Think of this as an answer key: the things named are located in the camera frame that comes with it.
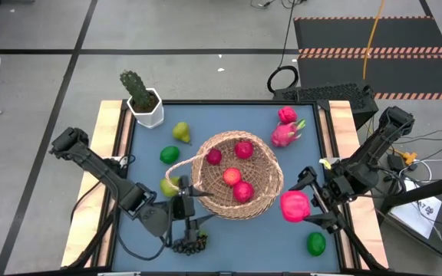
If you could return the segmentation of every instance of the cactus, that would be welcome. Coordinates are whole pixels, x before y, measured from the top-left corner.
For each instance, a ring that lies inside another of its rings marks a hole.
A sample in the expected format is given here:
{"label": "cactus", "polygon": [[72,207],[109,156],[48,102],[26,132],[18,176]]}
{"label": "cactus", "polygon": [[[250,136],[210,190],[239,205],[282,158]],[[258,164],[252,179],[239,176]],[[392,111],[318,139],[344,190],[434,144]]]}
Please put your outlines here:
{"label": "cactus", "polygon": [[120,74],[120,82],[126,87],[135,104],[143,109],[151,105],[151,94],[146,90],[141,78],[133,71],[124,71]]}

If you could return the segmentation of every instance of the potted cactus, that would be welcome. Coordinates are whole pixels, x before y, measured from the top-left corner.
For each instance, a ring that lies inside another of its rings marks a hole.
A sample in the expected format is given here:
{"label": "potted cactus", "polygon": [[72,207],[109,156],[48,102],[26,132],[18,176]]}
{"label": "potted cactus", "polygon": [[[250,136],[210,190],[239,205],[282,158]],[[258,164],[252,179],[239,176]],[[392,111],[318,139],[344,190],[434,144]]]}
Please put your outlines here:
{"label": "potted cactus", "polygon": [[154,88],[146,88],[133,71],[120,74],[120,82],[129,91],[127,105],[139,124],[152,129],[163,122],[163,104]]}

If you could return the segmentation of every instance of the orange striped edge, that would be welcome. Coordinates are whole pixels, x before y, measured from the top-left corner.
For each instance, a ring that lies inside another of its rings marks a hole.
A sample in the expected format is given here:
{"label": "orange striped edge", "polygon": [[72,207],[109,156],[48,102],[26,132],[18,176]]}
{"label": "orange striped edge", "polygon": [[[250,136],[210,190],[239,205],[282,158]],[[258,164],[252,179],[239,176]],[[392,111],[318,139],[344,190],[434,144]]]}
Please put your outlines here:
{"label": "orange striped edge", "polygon": [[442,93],[375,93],[376,100],[442,100]]}
{"label": "orange striped edge", "polygon": [[[299,53],[300,58],[364,58],[366,48],[305,48],[299,49]],[[310,54],[323,55],[309,57]],[[442,47],[370,48],[368,58],[442,58]]]}
{"label": "orange striped edge", "polygon": [[[354,16],[354,17],[295,17],[294,20],[364,20],[374,19],[374,16]],[[434,19],[431,16],[382,16],[380,19]]]}

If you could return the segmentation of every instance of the red apple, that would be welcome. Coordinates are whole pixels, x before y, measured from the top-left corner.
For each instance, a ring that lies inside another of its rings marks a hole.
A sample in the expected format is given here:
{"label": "red apple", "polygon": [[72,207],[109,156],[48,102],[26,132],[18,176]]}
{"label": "red apple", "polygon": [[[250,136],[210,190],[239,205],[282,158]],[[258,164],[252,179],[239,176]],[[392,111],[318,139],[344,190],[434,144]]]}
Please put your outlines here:
{"label": "red apple", "polygon": [[240,203],[248,202],[252,199],[255,190],[253,189],[252,184],[248,182],[238,182],[233,186],[233,196],[236,201]]}
{"label": "red apple", "polygon": [[282,216],[288,222],[302,222],[310,215],[308,196],[300,191],[288,191],[281,195]]}
{"label": "red apple", "polygon": [[212,148],[206,155],[206,161],[211,165],[218,165],[221,163],[222,157],[223,155],[219,150]]}
{"label": "red apple", "polygon": [[253,154],[253,145],[250,142],[238,142],[235,145],[235,154],[240,159],[248,159]]}
{"label": "red apple", "polygon": [[242,181],[242,173],[237,168],[228,168],[223,173],[223,180],[233,187],[236,183]]}

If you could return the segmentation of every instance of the white pot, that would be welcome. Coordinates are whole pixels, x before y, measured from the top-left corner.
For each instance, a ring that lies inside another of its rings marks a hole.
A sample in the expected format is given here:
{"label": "white pot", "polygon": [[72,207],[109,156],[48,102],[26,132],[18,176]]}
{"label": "white pot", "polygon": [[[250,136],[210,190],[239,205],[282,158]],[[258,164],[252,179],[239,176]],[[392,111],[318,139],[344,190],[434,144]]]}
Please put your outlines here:
{"label": "white pot", "polygon": [[130,112],[132,112],[132,114],[136,117],[136,120],[140,125],[152,129],[159,126],[163,122],[163,101],[154,88],[147,88],[146,90],[154,93],[154,95],[158,98],[158,104],[156,107],[154,107],[153,111],[149,113],[136,113],[131,105],[132,97],[127,100],[127,105],[129,106]]}

